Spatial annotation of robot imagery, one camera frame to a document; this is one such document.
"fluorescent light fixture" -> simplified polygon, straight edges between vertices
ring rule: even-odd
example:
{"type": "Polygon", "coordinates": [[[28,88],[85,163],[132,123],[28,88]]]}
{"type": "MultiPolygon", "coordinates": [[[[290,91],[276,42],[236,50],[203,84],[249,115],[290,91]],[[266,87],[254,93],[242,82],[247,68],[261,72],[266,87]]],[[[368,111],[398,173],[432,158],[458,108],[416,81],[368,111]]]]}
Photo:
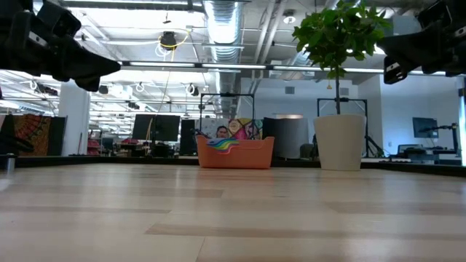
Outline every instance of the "fluorescent light fixture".
{"type": "Polygon", "coordinates": [[[422,76],[445,76],[445,72],[442,72],[442,71],[435,72],[433,74],[424,74],[424,72],[422,71],[411,71],[409,72],[409,74],[422,75],[422,76]]]}
{"type": "Polygon", "coordinates": [[[60,102],[60,98],[3,98],[3,100],[7,101],[49,101],[49,102],[60,102]]]}
{"type": "Polygon", "coordinates": [[[209,69],[209,73],[241,73],[238,69],[209,69]]]}
{"type": "MultiPolygon", "coordinates": [[[[64,0],[69,2],[86,2],[86,3],[119,3],[119,4],[166,4],[166,1],[144,1],[144,0],[64,0]]],[[[170,1],[170,4],[187,5],[188,1],[170,1]]],[[[201,3],[193,3],[196,7],[201,7],[201,3]]]]}
{"type": "Polygon", "coordinates": [[[348,73],[366,73],[366,74],[383,74],[384,69],[370,69],[370,68],[345,68],[348,73]]]}
{"type": "MultiPolygon", "coordinates": [[[[135,114],[143,114],[143,115],[168,115],[168,116],[183,116],[186,112],[142,112],[142,111],[96,111],[96,110],[91,110],[90,114],[91,115],[100,115],[100,114],[121,114],[121,115],[135,115],[135,114]]],[[[199,111],[188,111],[189,114],[200,114],[199,111]]],[[[212,111],[202,111],[202,115],[204,114],[213,114],[212,111]]]]}
{"type": "Polygon", "coordinates": [[[211,43],[204,43],[202,44],[202,48],[235,48],[235,49],[244,49],[245,46],[241,44],[211,44],[211,43]]]}
{"type": "Polygon", "coordinates": [[[286,65],[274,65],[274,70],[282,71],[321,71],[320,68],[310,66],[286,66],[286,65]]]}
{"type": "Polygon", "coordinates": [[[132,66],[156,66],[172,68],[193,68],[193,63],[163,63],[163,62],[130,62],[132,66]]]}
{"type": "Polygon", "coordinates": [[[203,68],[225,68],[225,69],[258,69],[264,70],[265,65],[237,65],[237,64],[215,64],[215,63],[206,63],[202,64],[203,68]]]}

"plant stem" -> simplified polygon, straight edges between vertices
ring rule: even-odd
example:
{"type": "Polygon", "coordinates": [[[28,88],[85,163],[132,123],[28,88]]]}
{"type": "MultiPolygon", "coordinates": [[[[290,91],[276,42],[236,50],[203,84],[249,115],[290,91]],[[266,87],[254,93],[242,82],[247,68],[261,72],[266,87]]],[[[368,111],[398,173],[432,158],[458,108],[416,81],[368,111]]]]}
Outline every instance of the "plant stem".
{"type": "Polygon", "coordinates": [[[337,66],[335,68],[336,70],[336,77],[335,77],[335,82],[336,82],[336,114],[341,114],[340,111],[340,75],[339,75],[339,67],[337,66]]]}

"green leaves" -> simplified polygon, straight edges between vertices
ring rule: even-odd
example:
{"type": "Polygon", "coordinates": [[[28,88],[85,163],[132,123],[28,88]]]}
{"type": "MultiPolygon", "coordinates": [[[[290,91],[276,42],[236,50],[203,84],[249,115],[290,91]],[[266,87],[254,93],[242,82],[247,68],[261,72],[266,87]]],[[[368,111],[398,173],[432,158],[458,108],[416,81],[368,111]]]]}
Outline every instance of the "green leaves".
{"type": "Polygon", "coordinates": [[[376,7],[366,9],[364,1],[357,7],[340,1],[337,8],[312,13],[295,27],[296,51],[305,48],[312,65],[331,68],[329,78],[336,77],[337,68],[338,76],[344,77],[346,71],[341,65],[348,57],[362,61],[374,54],[375,43],[384,37],[383,28],[390,26],[385,14],[378,13],[376,7]]]}
{"type": "Polygon", "coordinates": [[[326,10],[323,14],[323,24],[324,25],[332,25],[335,23],[335,17],[337,15],[337,11],[335,10],[326,10]]]}
{"type": "Polygon", "coordinates": [[[317,31],[311,35],[307,43],[309,47],[314,47],[321,39],[322,39],[322,31],[317,31]]]}

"rainbow graphic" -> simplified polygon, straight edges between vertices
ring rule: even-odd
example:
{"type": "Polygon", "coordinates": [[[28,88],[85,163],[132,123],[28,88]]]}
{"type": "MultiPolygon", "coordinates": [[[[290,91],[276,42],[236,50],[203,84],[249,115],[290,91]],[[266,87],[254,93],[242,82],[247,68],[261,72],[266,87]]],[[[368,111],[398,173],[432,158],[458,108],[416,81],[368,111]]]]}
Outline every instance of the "rainbow graphic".
{"type": "Polygon", "coordinates": [[[240,142],[234,138],[214,138],[208,140],[207,145],[217,150],[218,154],[229,154],[234,146],[240,145],[240,142]]]}

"black monitor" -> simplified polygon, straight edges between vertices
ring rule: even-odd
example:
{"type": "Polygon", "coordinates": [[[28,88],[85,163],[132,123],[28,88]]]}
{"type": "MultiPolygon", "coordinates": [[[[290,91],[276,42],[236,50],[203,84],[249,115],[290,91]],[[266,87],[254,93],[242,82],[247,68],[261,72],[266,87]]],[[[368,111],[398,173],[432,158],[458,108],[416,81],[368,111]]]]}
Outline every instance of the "black monitor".
{"type": "Polygon", "coordinates": [[[415,138],[438,138],[437,120],[430,118],[413,117],[413,128],[415,138]]]}
{"type": "Polygon", "coordinates": [[[114,150],[114,139],[113,138],[102,138],[102,147],[104,149],[113,151],[114,150]]]}
{"type": "Polygon", "coordinates": [[[176,142],[178,141],[179,128],[179,116],[137,114],[133,128],[133,139],[176,142]]]}

